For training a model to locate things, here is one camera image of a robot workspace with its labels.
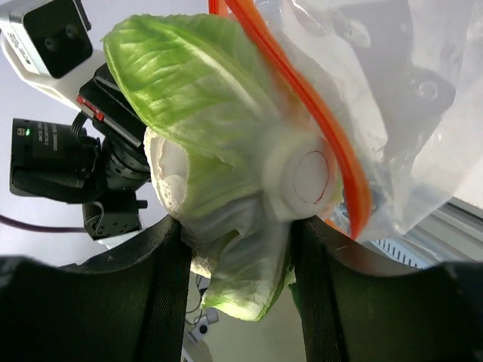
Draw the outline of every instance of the lettuce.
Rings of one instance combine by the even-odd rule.
[[[290,222],[307,216],[278,196],[290,186],[283,173],[294,150],[319,147],[320,136],[289,122],[292,105],[235,21],[137,15],[103,43],[148,127],[158,197],[182,223],[183,241],[216,262],[203,306],[259,320],[284,286]]]

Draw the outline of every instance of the orange zipper strip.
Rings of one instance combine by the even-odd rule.
[[[343,175],[350,234],[354,240],[367,225],[371,212],[371,193],[365,173],[349,139],[312,85],[291,65],[280,44],[270,33],[251,0],[209,0],[211,14],[226,16],[231,9],[241,26],[294,89],[331,145]]]

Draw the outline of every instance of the camera lens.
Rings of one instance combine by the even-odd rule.
[[[69,39],[75,39],[77,38],[77,28],[72,25],[72,24],[69,24],[67,27],[66,27],[66,34],[67,34],[67,37]]]
[[[45,47],[49,51],[56,51],[57,50],[57,42],[53,40],[52,38],[46,38],[45,39]]]

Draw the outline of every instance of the black camera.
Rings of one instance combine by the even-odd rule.
[[[0,29],[32,73],[62,78],[93,53],[80,0],[12,0],[0,6]]]

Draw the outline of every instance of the cabbage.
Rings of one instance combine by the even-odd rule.
[[[293,104],[235,21],[137,15],[103,41],[112,75],[148,127],[158,198],[183,225],[183,241],[215,265],[204,308],[261,319],[284,286],[291,221],[332,197],[334,155],[288,119]],[[311,177],[298,177],[301,164]],[[308,202],[311,190],[320,196]]]

